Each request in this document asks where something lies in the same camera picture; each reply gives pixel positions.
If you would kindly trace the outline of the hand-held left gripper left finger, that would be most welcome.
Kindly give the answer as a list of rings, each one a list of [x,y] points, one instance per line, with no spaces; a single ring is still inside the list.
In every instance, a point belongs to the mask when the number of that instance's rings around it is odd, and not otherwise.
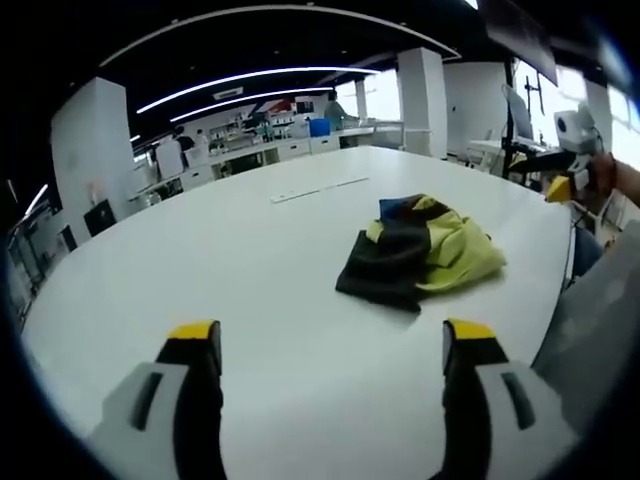
[[[219,322],[177,327],[105,398],[93,451],[117,479],[222,478],[221,377]]]

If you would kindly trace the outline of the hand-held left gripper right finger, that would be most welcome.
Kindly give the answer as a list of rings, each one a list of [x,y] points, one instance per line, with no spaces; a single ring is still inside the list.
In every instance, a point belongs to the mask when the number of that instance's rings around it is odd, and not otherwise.
[[[541,479],[577,436],[559,395],[486,325],[443,322],[443,479]]]

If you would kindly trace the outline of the person's right hand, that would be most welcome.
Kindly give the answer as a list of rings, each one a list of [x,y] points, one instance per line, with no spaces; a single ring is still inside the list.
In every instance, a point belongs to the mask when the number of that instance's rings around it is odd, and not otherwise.
[[[598,153],[592,158],[598,192],[609,196],[617,185],[617,162],[611,153]]]

